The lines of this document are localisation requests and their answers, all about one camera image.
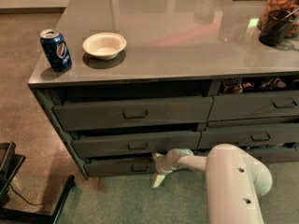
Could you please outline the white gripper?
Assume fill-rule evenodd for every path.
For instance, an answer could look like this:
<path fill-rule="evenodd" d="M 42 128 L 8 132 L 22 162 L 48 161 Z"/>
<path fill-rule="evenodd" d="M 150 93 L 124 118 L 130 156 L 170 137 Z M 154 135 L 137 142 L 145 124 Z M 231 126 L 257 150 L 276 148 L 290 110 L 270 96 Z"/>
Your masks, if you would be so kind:
<path fill-rule="evenodd" d="M 157 174 L 154 175 L 151 186 L 158 188 L 163 183 L 165 175 L 177 170 L 178 155 L 170 152 L 167 152 L 165 155 L 153 153 L 152 157 Z"/>

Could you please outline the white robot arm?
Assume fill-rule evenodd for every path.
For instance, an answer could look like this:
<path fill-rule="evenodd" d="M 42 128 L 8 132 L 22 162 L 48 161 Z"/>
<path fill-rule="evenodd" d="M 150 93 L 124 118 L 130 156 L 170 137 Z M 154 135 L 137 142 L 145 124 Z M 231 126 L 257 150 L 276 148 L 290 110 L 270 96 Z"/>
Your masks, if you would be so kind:
<path fill-rule="evenodd" d="M 154 153 L 157 188 L 166 175 L 179 169 L 206 174 L 209 224 L 264 224 L 258 198 L 269 192 L 273 178 L 269 169 L 243 149 L 231 144 L 213 147 L 207 156 L 173 148 Z"/>

